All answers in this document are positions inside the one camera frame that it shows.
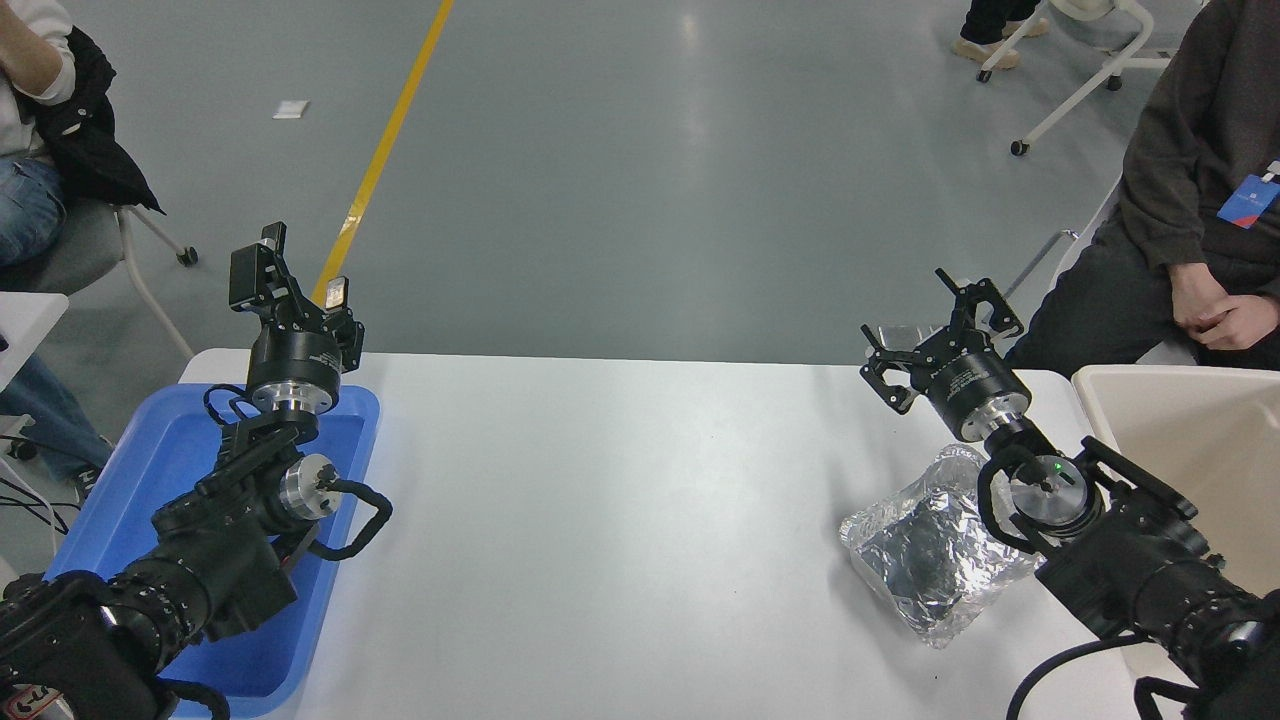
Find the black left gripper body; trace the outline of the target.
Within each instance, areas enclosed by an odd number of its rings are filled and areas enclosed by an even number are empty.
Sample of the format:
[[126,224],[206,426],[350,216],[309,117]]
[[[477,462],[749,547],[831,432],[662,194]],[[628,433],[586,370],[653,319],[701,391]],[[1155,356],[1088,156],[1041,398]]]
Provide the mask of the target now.
[[247,388],[294,382],[338,391],[340,360],[340,346],[330,334],[266,325],[250,351]]

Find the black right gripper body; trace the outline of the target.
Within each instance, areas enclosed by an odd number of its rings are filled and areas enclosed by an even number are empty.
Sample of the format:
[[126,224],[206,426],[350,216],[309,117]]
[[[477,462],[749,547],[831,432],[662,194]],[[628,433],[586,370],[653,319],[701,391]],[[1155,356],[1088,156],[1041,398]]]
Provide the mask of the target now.
[[911,373],[948,427],[979,427],[1000,413],[1024,414],[1030,391],[995,351],[984,334],[933,334],[916,351],[924,365]]

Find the badge person's right hand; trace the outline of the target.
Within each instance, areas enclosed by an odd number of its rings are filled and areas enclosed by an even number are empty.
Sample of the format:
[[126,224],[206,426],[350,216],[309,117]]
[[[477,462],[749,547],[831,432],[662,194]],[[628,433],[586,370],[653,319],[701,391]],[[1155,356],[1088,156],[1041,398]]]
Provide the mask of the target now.
[[1180,263],[1167,265],[1172,291],[1172,316],[1188,334],[1215,328],[1224,315],[1213,310],[1228,291],[1213,277],[1207,263]]

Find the badge person's left hand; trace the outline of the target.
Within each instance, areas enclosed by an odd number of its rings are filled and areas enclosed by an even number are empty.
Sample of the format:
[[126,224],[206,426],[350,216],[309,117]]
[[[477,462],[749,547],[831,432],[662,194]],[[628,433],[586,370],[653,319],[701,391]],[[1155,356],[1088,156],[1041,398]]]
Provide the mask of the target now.
[[1207,348],[1243,351],[1272,334],[1279,302],[1267,295],[1228,295],[1208,304],[1196,318],[1190,337]]

